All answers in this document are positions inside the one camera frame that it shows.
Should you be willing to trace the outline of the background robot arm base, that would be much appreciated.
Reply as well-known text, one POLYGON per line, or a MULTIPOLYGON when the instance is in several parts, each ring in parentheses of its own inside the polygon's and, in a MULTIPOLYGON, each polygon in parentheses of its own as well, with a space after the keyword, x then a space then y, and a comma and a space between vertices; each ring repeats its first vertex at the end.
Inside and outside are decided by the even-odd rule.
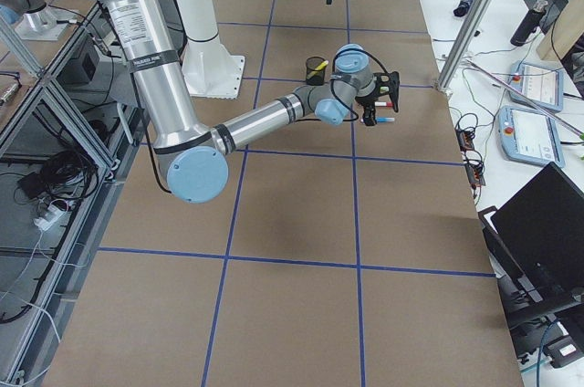
POLYGON ((1 17, 23 40, 56 42, 68 21, 60 23, 46 0, 1 0, 1 17))

